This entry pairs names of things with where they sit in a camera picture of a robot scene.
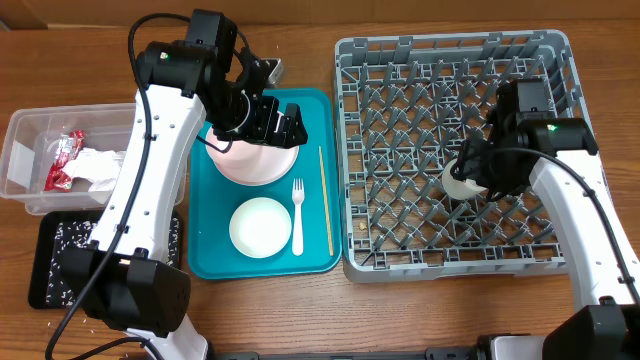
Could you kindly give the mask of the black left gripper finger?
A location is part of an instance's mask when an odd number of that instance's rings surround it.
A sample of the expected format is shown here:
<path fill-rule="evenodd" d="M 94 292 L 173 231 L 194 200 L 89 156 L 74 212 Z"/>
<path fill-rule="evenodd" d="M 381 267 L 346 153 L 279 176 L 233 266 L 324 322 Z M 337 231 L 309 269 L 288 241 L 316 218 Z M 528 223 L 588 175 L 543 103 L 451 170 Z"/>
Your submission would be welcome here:
<path fill-rule="evenodd" d="M 279 114 L 276 127 L 272 137 L 272 145 L 279 148 L 288 148 L 288 132 L 290 126 L 290 118 L 286 115 Z"/>
<path fill-rule="evenodd" d="M 284 112 L 284 148 L 293 148 L 307 143 L 308 133 L 302 122 L 300 107 L 290 103 Z"/>

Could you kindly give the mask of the cream white cup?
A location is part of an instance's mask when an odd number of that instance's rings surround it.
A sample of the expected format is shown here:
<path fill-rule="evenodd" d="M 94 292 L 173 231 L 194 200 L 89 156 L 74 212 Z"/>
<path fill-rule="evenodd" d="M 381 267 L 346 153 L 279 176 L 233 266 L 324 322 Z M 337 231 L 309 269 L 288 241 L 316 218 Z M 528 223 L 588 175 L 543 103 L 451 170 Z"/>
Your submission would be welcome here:
<path fill-rule="evenodd" d="M 441 184 L 450 198 L 466 200 L 486 191 L 485 187 L 479 186 L 472 179 L 456 180 L 451 173 L 455 163 L 455 159 L 449 161 L 441 175 Z"/>

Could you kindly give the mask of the white bowl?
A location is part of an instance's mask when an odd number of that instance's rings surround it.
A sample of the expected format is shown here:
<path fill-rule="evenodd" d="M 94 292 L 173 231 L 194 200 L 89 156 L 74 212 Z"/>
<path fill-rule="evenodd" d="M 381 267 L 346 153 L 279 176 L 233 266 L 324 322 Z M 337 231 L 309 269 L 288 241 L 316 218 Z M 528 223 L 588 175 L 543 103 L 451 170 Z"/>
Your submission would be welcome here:
<path fill-rule="evenodd" d="M 289 212 L 278 201 L 257 197 L 242 203 L 232 214 L 229 236 L 243 255 L 264 259 L 280 252 L 292 232 Z"/>

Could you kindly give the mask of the white napkin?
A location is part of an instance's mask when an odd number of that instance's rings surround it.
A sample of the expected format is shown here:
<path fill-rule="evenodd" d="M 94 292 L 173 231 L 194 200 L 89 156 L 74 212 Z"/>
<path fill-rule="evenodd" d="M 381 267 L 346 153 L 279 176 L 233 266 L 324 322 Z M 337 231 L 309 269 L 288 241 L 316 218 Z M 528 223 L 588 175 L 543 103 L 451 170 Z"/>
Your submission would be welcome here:
<path fill-rule="evenodd" d="M 115 188 L 125 155 L 125 151 L 100 151 L 85 147 L 75 159 L 64 165 L 62 172 L 73 181 L 88 181 L 89 196 L 104 205 Z"/>

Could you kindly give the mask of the red snack wrapper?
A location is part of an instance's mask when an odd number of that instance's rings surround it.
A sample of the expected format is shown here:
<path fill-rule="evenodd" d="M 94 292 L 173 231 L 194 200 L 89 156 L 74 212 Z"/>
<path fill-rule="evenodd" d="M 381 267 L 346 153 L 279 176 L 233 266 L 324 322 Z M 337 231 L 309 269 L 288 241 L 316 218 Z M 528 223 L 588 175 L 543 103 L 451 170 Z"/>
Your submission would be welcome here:
<path fill-rule="evenodd" d="M 45 191 L 71 191 L 73 179 L 63 171 L 63 168 L 68 162 L 77 158 L 84 146 L 84 138 L 85 132 L 83 130 L 75 130 L 61 136 L 54 162 L 45 182 Z"/>

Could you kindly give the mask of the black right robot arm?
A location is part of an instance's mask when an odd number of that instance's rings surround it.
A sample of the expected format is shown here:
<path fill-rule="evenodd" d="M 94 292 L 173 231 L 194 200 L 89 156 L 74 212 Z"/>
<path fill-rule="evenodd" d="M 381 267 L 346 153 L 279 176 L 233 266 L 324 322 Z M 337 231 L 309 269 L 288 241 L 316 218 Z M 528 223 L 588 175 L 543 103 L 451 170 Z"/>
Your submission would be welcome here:
<path fill-rule="evenodd" d="M 576 312 L 546 336 L 488 335 L 472 359 L 636 359 L 639 259 L 605 184 L 599 147 L 583 118 L 559 118 L 540 79 L 500 86 L 488 138 L 464 141 L 442 174 L 457 200 L 489 202 L 532 189 L 568 266 Z"/>

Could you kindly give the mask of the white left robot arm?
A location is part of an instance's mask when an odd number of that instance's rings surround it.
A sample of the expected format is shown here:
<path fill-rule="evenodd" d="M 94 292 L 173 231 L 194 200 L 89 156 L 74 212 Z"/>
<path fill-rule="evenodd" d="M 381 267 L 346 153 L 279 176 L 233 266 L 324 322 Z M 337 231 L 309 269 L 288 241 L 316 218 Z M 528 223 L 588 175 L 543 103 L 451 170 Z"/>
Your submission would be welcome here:
<path fill-rule="evenodd" d="M 228 145 L 308 140 L 299 107 L 265 94 L 270 67 L 232 20 L 197 9 L 187 25 L 181 40 L 130 53 L 136 110 L 121 171 L 87 246 L 61 257 L 73 309 L 155 359 L 214 357 L 187 314 L 190 277 L 167 262 L 178 186 L 203 125 Z"/>

